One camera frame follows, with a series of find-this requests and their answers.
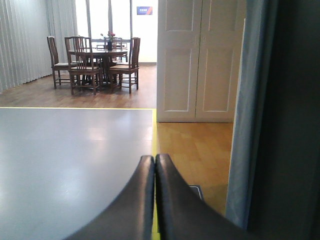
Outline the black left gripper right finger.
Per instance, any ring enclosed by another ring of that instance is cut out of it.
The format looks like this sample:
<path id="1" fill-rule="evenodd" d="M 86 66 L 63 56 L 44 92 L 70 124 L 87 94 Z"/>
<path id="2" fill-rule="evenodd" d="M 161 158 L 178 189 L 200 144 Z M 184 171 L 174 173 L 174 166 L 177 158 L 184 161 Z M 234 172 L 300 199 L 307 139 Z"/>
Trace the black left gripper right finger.
<path id="1" fill-rule="evenodd" d="M 168 154 L 155 157 L 155 197 L 162 240 L 254 240 L 200 199 Z"/>

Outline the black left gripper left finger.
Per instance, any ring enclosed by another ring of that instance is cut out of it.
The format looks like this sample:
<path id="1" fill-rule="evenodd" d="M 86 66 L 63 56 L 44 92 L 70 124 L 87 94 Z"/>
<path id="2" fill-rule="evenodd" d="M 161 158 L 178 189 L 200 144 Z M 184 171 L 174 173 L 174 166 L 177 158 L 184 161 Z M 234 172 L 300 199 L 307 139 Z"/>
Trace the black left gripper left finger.
<path id="1" fill-rule="evenodd" d="M 119 195 L 67 240 L 150 240 L 152 238 L 155 162 L 143 155 Z"/>

